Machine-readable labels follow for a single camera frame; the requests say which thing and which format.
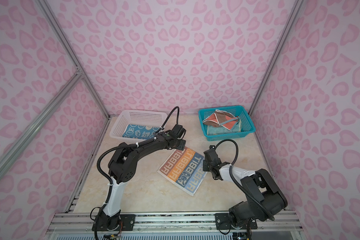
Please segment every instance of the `pink heart pattern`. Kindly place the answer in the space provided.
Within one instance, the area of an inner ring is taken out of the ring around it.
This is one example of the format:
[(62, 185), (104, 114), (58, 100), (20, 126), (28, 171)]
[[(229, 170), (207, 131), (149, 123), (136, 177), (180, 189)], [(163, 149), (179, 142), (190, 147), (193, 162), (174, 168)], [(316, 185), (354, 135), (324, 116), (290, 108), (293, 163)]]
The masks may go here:
[(76, 71), (38, 9), (0, 2), (0, 157)]
[(257, 134), (307, 239), (360, 239), (360, 1), (308, 0), (289, 39)]
[(0, 181), (0, 239), (44, 236), (53, 214), (65, 207), (104, 121), (79, 82)]
[[(102, 2), (50, 5), (107, 110), (120, 114), (176, 105), (183, 113), (226, 105), (248, 110), (294, 1)], [(208, 89), (222, 93), (211, 97)]]

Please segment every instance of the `white plastic basket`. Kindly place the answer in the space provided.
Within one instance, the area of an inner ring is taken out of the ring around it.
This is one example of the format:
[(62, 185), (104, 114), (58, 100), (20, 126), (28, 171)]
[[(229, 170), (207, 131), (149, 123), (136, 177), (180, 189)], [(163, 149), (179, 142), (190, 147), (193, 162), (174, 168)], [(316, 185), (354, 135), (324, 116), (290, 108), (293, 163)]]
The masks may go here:
[(127, 144), (141, 142), (144, 139), (122, 137), (128, 124), (138, 124), (144, 126), (160, 127), (165, 119), (166, 113), (143, 111), (143, 110), (124, 110), (117, 117), (115, 124), (113, 124), (109, 136), (119, 139)]

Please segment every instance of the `aluminum frame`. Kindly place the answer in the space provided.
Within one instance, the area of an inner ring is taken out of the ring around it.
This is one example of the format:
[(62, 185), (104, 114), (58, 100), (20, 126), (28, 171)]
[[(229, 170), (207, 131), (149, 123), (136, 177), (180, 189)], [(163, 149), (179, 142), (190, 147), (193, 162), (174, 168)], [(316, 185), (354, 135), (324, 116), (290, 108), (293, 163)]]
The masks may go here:
[(296, 25), (296, 22), (306, 2), (307, 2), (306, 0), (296, 0), (296, 2), (292, 7), (291, 14), (289, 15), (287, 23), (284, 26), (283, 31), (281, 32), (280, 40), (276, 45), (275, 51), (273, 52), (271, 60), (269, 61), (267, 69), (265, 70), (263, 79), (261, 80), (259, 89), (257, 90), (253, 103), (251, 104), (250, 110), (248, 111), (248, 115), (250, 117), (252, 117), (254, 110), (256, 109), (256, 106), (259, 103), (260, 97), (265, 89), (265, 86), (272, 75), (272, 72), (279, 60), (279, 57), (281, 56), (281, 52), (283, 51), (284, 46), (287, 44), (289, 36), (291, 35), (292, 30)]
[[(135, 224), (132, 231), (123, 233), (218, 233), (216, 229), (216, 213), (224, 212), (133, 212), (124, 214), (135, 214)], [(57, 234), (82, 234), (93, 235), (93, 221), (89, 213), (77, 214), (55, 214), (47, 235)], [(275, 215), (275, 221), (267, 220), (257, 222), (258, 229), (255, 231), (303, 231), (301, 223), (295, 211), (281, 211)], [(231, 232), (246, 232), (246, 230), (234, 230)], [(99, 235), (116, 232), (98, 232)]]
[(110, 123), (110, 118), (105, 120), (105, 123), (100, 132), (100, 135), (95, 142), (94, 148), (92, 149), (91, 154), (89, 155), (88, 160), (86, 162), (86, 165), (84, 166), (84, 168), (81, 172), (79, 180), (76, 182), (75, 188), (72, 191), (71, 196), (69, 197), (69, 200), (67, 202), (67, 205), (64, 208), (65, 213), (67, 213), (70, 210), (71, 205), (73, 204), (73, 201), (80, 194), (81, 189), (84, 186), (84, 183), (85, 183), (85, 180), (87, 179), (88, 173), (91, 170), (92, 163), (93, 163), (94, 159), (96, 158), (96, 155), (97, 155), (97, 152), (99, 151), (102, 140), (104, 139), (104, 136), (107, 132), (109, 123)]
[(29, 124), (29, 126), (23, 131), (22, 135), (14, 142), (11, 148), (0, 157), (0, 180), (10, 170), (11, 166), (20, 156), (20, 154), (28, 147), (37, 133), (48, 122), (51, 116), (59, 108), (61, 103), (69, 95), (72, 89), (80, 79), (84, 79), (81, 71), (77, 71), (72, 78), (64, 85), (59, 93), (53, 97), (47, 106), (41, 111), (41, 113)]
[(264, 146), (263, 146), (263, 144), (260, 142), (260, 137), (257, 135), (256, 132), (254, 132), (254, 138), (256, 139), (257, 145), (259, 146), (260, 153), (261, 153), (261, 155), (263, 156), (264, 162), (265, 162), (265, 164), (267, 165), (267, 168), (268, 168), (268, 170), (269, 170), (269, 173), (271, 174), (271, 176), (272, 176), (273, 180), (275, 181), (275, 183), (276, 183), (277, 185), (279, 185), (278, 182), (277, 182), (277, 180), (276, 180), (276, 177), (275, 177), (275, 175), (274, 175), (274, 173), (273, 173), (273, 170), (272, 170), (272, 168), (271, 168), (271, 165), (270, 165), (269, 162), (267, 161), (267, 156), (266, 156), (266, 154), (265, 154), (265, 152), (264, 152)]
[(95, 102), (101, 109), (101, 112), (104, 114), (106, 118), (109, 118), (109, 113), (101, 100), (100, 96), (96, 92), (95, 88), (93, 87), (93, 84), (91, 83), (91, 80), (89, 79), (87, 73), (85, 72), (85, 69), (81, 65), (76, 53), (74, 52), (71, 44), (69, 43), (69, 40), (65, 33), (62, 31), (62, 28), (53, 13), (51, 6), (46, 0), (35, 0), (35, 2), (38, 4), (40, 10), (43, 12), (43, 15), (45, 16), (47, 22), (51, 26), (52, 30), (54, 31), (56, 37), (60, 41), (62, 47), (67, 52), (69, 59), (72, 61), (72, 63), (76, 66), (76, 69), (79, 71), (82, 71), (84, 75), (84, 83), (89, 89), (89, 92), (91, 93), (92, 97), (94, 98)]

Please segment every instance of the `blue towel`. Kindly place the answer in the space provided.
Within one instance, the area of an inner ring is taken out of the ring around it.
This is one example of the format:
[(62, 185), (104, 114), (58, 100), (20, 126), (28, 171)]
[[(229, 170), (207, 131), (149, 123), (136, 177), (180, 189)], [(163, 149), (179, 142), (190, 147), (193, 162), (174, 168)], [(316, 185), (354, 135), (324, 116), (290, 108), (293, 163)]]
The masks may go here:
[(159, 127), (128, 124), (128, 126), (125, 128), (122, 137), (151, 139), (155, 136), (154, 132), (156, 132), (159, 129), (160, 129)]
[(208, 125), (206, 128), (206, 134), (208, 136), (213, 135), (221, 135), (221, 134), (227, 134), (227, 133), (233, 133), (233, 132), (241, 132), (241, 119), (239, 118), (239, 121), (237, 124), (232, 128), (232, 130), (228, 130), (225, 127), (213, 127), (211, 125)]

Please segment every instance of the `wire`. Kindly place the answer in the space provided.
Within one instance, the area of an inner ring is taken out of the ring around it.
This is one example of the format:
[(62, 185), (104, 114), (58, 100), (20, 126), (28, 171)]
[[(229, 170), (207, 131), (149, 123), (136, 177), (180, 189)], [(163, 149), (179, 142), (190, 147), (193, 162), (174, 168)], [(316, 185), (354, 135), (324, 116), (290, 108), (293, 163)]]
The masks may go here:
[(105, 208), (105, 206), (106, 206), (106, 204), (103, 204), (102, 206), (101, 206), (101, 208), (99, 209), (99, 213), (96, 215), (96, 218), (95, 218), (95, 230), (94, 230), (94, 232), (95, 232), (95, 239), (96, 240), (99, 240), (99, 238), (98, 238), (98, 236), (97, 236), (97, 223), (99, 222), (99, 217), (100, 217), (100, 213), (101, 213), (101, 211)]
[(228, 235), (228, 233), (230, 233), (231, 232), (231, 223), (230, 222), (222, 222), (222, 223), (220, 223), (219, 224), (219, 227), (220, 227), (220, 225), (221, 224), (223, 224), (223, 223), (228, 223), (229, 224), (229, 230), (228, 230), (228, 232), (222, 232), (220, 229), (219, 229), (219, 232), (221, 233), (221, 234), (223, 234), (223, 235)]
[(95, 209), (100, 209), (100, 207), (94, 207), (94, 208), (92, 209), (91, 213), (89, 214), (89, 218), (92, 219), (92, 221), (95, 220), (95, 219), (92, 218), (92, 212), (93, 212), (93, 210), (95, 210)]
[(239, 156), (239, 146), (237, 146), (237, 143), (235, 141), (233, 141), (232, 139), (224, 139), (224, 140), (220, 141), (218, 144), (216, 144), (215, 150), (221, 143), (227, 142), (227, 141), (233, 142), (235, 144), (235, 147), (236, 147), (236, 155), (235, 155), (235, 158), (233, 159), (233, 161), (231, 163), (231, 165), (234, 165), (236, 160), (237, 160), (237, 157)]
[(180, 138), (180, 139), (183, 139), (183, 137), (185, 137), (185, 133), (186, 133), (187, 131), (184, 129), (184, 133), (183, 133), (183, 136)]
[(247, 228), (247, 238), (248, 240), (252, 240), (252, 230), (251, 230), (251, 222), (252, 222), (252, 218), (250, 218), (248, 220), (248, 222), (245, 224), (246, 228)]
[(166, 120), (164, 121), (163, 125), (161, 126), (161, 128), (159, 130), (157, 130), (155, 133), (160, 132), (162, 129), (164, 129), (165, 124), (167, 123), (169, 117), (172, 115), (172, 113), (177, 109), (177, 117), (176, 117), (176, 124), (179, 124), (179, 113), (180, 113), (180, 108), (178, 106), (174, 107), (172, 109), (172, 111), (168, 114)]
[(117, 233), (118, 236), (121, 236), (121, 231), (123, 230), (123, 221), (120, 220), (120, 230)]

